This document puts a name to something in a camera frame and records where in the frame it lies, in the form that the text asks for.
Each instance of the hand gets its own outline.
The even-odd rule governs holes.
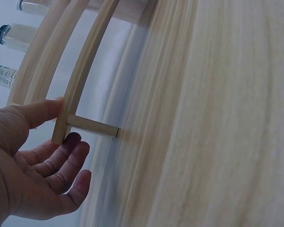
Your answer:
[[[58,116],[62,100],[0,109],[0,224],[8,215],[44,220],[74,212],[89,191],[91,172],[79,173],[89,153],[80,135],[18,151],[29,130]],[[74,179],[73,188],[67,193]]]

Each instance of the wooden slat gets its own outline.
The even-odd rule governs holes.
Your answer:
[[[83,45],[79,58],[76,62],[76,66],[72,72],[71,79],[67,86],[64,96],[64,105],[57,118],[53,132],[52,141],[57,144],[61,144],[63,142],[65,134],[68,131],[68,126],[66,124],[68,116],[76,113],[90,67],[94,61],[103,35],[118,5],[118,2],[119,0],[105,0]]]
[[[119,131],[119,128],[117,127],[79,117],[73,114],[70,114],[68,116],[67,124],[71,127],[111,137],[117,137]]]
[[[46,98],[64,49],[89,0],[72,0],[40,59],[25,104]]]
[[[68,0],[55,1],[42,21],[17,72],[15,82],[9,95],[8,105],[11,103],[18,105],[24,104],[33,75],[45,50],[46,44],[68,4]]]

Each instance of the bottle cap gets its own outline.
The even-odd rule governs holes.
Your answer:
[[[0,44],[3,45],[3,35],[5,32],[5,29],[8,27],[8,25],[2,25],[0,28]]]
[[[23,0],[17,0],[17,2],[16,2],[17,10],[22,11],[22,2],[23,2]]]

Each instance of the light wood surface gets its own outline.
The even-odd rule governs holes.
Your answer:
[[[104,0],[91,0],[87,9],[99,12]],[[137,24],[148,0],[120,0],[113,17]]]
[[[34,73],[58,21],[69,4],[68,0],[56,0],[42,21],[30,44],[11,89],[8,105],[23,105],[32,82]]]
[[[158,0],[149,31],[97,157],[102,208],[121,227],[284,226],[284,0]]]
[[[126,103],[131,99],[129,93],[133,88],[136,68],[141,59],[140,52],[146,42],[148,24],[155,2],[156,0],[150,0],[138,24],[133,26],[110,91],[103,121],[121,127],[118,137],[123,134],[123,119],[128,117]],[[97,141],[89,168],[93,172],[93,180],[88,197],[83,204],[80,227],[118,226],[114,216],[115,210],[118,210],[118,204],[114,203],[116,198],[106,200],[105,196],[115,193],[116,180],[112,178],[112,175],[115,175],[114,161],[118,157],[118,150],[115,149],[114,144],[118,141],[119,139],[108,137],[99,137]]]
[[[119,0],[105,0],[101,10],[90,30],[90,33],[83,45],[81,53],[72,72],[69,84],[64,95],[64,105],[57,118],[53,131],[52,141],[62,144],[70,127],[66,121],[70,114],[75,114],[78,108],[80,97],[84,89],[90,67],[94,61],[103,35],[108,23],[119,3]]]
[[[64,49],[89,0],[71,0],[61,17],[35,71],[25,104],[46,99]]]
[[[119,131],[119,128],[117,127],[92,121],[73,114],[68,116],[67,124],[71,127],[111,137],[117,137]]]

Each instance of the bottle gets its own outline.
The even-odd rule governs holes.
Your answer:
[[[8,48],[26,52],[38,28],[26,25],[11,24],[0,28],[0,44]]]
[[[17,0],[16,7],[28,14],[44,16],[49,11],[52,3],[53,0]]]
[[[11,88],[15,81],[17,70],[0,65],[0,85]]]

